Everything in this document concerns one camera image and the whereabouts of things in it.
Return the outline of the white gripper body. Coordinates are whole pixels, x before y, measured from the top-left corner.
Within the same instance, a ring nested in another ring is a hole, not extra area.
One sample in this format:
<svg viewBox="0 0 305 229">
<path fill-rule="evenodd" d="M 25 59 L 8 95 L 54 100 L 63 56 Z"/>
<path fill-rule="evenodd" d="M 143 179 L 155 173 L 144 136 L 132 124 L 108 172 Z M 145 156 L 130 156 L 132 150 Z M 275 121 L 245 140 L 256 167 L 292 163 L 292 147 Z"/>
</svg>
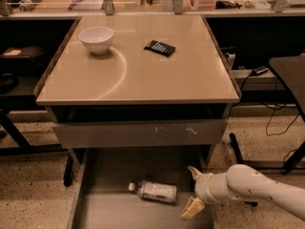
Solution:
<svg viewBox="0 0 305 229">
<path fill-rule="evenodd" d="M 221 202 L 228 197 L 226 175 L 224 173 L 198 175 L 195 180 L 194 191 L 197 197 L 206 204 Z"/>
</svg>

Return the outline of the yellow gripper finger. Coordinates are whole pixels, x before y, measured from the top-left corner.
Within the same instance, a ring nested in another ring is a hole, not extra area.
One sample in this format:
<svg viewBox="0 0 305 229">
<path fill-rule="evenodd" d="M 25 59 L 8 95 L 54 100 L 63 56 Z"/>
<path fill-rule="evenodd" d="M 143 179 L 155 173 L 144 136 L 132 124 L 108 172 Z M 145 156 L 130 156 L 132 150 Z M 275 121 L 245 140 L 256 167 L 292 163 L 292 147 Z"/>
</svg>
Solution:
<svg viewBox="0 0 305 229">
<path fill-rule="evenodd" d="M 198 180 L 203 173 L 194 168 L 193 166 L 188 166 L 187 169 L 191 172 L 193 180 Z"/>
<path fill-rule="evenodd" d="M 184 210 L 182 211 L 181 218 L 184 220 L 192 219 L 205 208 L 205 202 L 200 198 L 190 197 Z"/>
</svg>

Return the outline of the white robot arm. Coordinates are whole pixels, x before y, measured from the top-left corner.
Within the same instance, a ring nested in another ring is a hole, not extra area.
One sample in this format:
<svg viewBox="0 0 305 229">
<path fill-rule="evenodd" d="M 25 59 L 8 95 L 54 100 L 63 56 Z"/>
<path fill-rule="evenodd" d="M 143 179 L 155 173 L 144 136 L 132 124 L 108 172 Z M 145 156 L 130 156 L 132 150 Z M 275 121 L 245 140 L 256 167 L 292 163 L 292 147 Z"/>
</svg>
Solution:
<svg viewBox="0 0 305 229">
<path fill-rule="evenodd" d="M 235 164 L 225 173 L 213 174 L 188 170 L 195 181 L 196 197 L 190 197 L 181 218 L 188 220 L 200 213 L 207 204 L 226 199 L 255 202 L 264 199 L 295 217 L 305 220 L 305 190 L 270 179 L 244 164 Z"/>
</svg>

